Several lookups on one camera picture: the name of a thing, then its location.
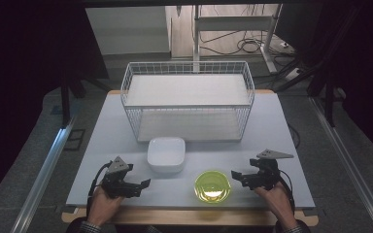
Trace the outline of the white wire basket rack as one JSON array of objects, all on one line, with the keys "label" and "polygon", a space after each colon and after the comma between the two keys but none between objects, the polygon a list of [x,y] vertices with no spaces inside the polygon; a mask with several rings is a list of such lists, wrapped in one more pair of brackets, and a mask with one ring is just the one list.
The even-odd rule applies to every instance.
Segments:
[{"label": "white wire basket rack", "polygon": [[254,81],[245,61],[131,62],[120,93],[139,142],[239,141],[253,106]]}]

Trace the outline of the white power strip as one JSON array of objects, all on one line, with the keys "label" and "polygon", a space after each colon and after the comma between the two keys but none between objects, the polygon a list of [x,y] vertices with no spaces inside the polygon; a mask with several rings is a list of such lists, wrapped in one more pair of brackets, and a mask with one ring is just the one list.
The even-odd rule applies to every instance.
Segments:
[{"label": "white power strip", "polygon": [[290,71],[287,75],[286,75],[286,80],[287,81],[291,81],[293,80],[294,78],[296,78],[298,75],[302,74],[303,73],[303,70],[300,69],[300,68],[294,68],[292,71]]}]

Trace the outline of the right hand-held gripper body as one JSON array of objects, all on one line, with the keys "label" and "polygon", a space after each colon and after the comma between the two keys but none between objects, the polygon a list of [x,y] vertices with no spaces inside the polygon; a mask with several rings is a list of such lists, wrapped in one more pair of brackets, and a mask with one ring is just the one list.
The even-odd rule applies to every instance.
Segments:
[{"label": "right hand-held gripper body", "polygon": [[258,172],[250,179],[256,182],[255,187],[272,189],[280,182],[287,190],[292,190],[292,183],[286,183],[281,177],[283,173],[278,167],[278,159],[293,158],[292,154],[266,149],[260,152],[256,158],[250,160],[250,164],[258,169]]}]

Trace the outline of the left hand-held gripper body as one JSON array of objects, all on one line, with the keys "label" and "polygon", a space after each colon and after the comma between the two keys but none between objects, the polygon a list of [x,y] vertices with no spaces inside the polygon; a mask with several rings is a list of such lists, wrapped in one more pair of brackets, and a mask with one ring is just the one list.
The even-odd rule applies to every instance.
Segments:
[{"label": "left hand-held gripper body", "polygon": [[132,187],[124,181],[126,174],[132,169],[133,165],[126,164],[119,156],[109,165],[101,186],[111,198],[132,197]]}]

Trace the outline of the yellow-green round bowl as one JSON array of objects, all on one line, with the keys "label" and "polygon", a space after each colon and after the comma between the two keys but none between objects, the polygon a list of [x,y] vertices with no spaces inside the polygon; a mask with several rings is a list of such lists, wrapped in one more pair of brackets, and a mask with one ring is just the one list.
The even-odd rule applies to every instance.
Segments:
[{"label": "yellow-green round bowl", "polygon": [[231,185],[227,176],[220,171],[205,171],[194,182],[196,197],[208,204],[218,204],[225,201],[230,192]]}]

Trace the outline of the person's left hand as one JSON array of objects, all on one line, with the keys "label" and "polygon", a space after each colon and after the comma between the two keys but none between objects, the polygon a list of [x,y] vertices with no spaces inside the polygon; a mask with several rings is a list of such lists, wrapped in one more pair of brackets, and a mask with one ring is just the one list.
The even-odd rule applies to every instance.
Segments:
[{"label": "person's left hand", "polygon": [[123,197],[110,198],[106,191],[98,186],[92,196],[87,221],[97,227],[101,227],[110,221],[119,211]]}]

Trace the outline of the white square bowl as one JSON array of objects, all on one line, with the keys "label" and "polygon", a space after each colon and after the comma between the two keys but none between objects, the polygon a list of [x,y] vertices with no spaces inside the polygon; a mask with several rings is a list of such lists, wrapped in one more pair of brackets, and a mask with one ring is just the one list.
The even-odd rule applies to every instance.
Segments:
[{"label": "white square bowl", "polygon": [[160,137],[150,140],[147,161],[157,173],[178,173],[185,165],[186,143],[182,138]]}]

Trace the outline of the white metal desk frame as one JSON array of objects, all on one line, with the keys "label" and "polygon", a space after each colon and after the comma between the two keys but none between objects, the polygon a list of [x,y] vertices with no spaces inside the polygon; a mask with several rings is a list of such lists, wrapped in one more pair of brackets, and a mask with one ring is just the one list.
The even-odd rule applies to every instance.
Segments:
[{"label": "white metal desk frame", "polygon": [[271,16],[228,16],[228,17],[202,17],[201,5],[193,7],[193,60],[200,60],[199,33],[201,31],[259,31],[266,32],[266,39],[259,44],[259,49],[270,74],[278,71],[270,55],[270,44],[279,20],[282,4],[278,4]]}]

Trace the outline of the black metal stand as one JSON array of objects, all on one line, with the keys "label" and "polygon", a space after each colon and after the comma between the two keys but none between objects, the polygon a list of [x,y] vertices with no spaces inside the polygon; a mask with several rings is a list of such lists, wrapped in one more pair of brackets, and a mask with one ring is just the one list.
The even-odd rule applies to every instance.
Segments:
[{"label": "black metal stand", "polygon": [[274,88],[275,92],[282,92],[296,85],[297,83],[306,80],[307,78],[313,77],[309,86],[307,87],[307,94],[310,97],[317,97],[322,91],[322,89],[325,88],[324,118],[332,127],[335,126],[332,117],[334,102],[334,78],[329,66],[333,58],[333,55],[334,51],[329,50],[322,57],[322,60],[318,62],[316,65],[307,69],[300,75],[297,75],[292,80]]},{"label": "black metal stand", "polygon": [[69,91],[72,91],[72,94],[76,98],[84,98],[86,95],[86,90],[82,81],[91,83],[92,85],[109,92],[112,89],[100,81],[92,78],[91,76],[82,73],[75,72],[72,74],[63,74],[61,78],[61,107],[62,107],[62,127],[66,128],[67,125],[72,120],[71,109],[70,109],[70,97]]}]

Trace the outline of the person's right hand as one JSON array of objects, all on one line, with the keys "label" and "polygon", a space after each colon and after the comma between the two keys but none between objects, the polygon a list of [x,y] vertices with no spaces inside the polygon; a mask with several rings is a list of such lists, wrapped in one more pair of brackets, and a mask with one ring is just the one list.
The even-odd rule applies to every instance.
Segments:
[{"label": "person's right hand", "polygon": [[257,187],[254,192],[264,199],[269,210],[284,227],[292,228],[296,225],[287,191],[281,183],[276,183],[270,190]]}]

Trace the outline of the white panel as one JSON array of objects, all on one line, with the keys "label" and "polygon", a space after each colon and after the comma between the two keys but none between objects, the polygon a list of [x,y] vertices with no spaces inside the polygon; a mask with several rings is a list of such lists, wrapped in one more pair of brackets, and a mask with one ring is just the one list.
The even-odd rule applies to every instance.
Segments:
[{"label": "white panel", "polygon": [[164,7],[85,10],[103,55],[170,50]]}]

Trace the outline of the aluminium rail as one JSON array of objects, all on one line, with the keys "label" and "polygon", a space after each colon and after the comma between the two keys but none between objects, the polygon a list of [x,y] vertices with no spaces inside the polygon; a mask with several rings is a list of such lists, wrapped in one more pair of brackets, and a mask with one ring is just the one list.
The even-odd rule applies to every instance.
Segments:
[{"label": "aluminium rail", "polygon": [[309,101],[313,106],[327,137],[340,158],[350,180],[352,181],[359,198],[361,199],[367,213],[369,213],[373,221],[373,191],[364,180],[363,175],[359,172],[350,152],[342,141],[336,128],[332,126],[326,119],[324,115],[324,107],[320,103],[320,100],[316,97],[309,97]]},{"label": "aluminium rail", "polygon": [[73,129],[76,118],[74,116],[64,124],[57,132],[56,137],[51,145],[50,151],[33,183],[25,202],[20,209],[17,219],[10,233],[27,233],[29,225],[38,209],[39,203],[47,189],[51,175],[56,163],[62,154],[63,148]]}]

